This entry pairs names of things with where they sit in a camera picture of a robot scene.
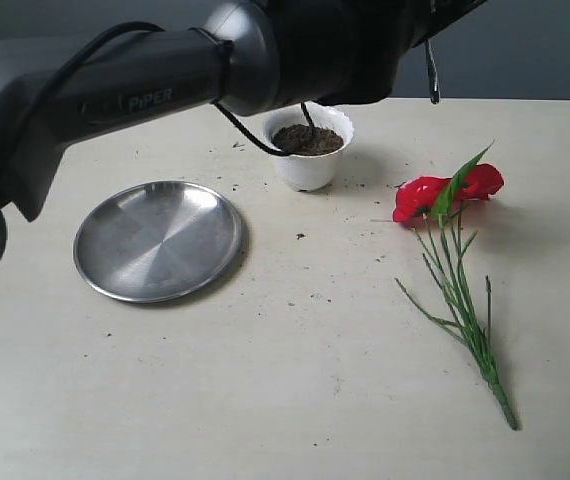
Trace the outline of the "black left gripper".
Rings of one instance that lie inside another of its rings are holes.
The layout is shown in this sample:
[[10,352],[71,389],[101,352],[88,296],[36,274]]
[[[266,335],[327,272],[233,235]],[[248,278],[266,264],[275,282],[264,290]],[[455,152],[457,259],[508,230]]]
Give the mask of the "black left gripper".
[[414,48],[486,3],[486,0],[401,1],[403,48]]

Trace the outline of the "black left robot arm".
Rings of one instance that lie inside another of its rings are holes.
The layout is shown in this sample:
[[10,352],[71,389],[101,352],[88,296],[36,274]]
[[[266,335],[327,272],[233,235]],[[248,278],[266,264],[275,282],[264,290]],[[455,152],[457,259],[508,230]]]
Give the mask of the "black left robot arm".
[[72,144],[204,104],[231,120],[312,101],[388,97],[402,56],[476,8],[473,1],[231,1],[202,27],[145,21],[73,38],[0,44],[2,214],[42,211]]

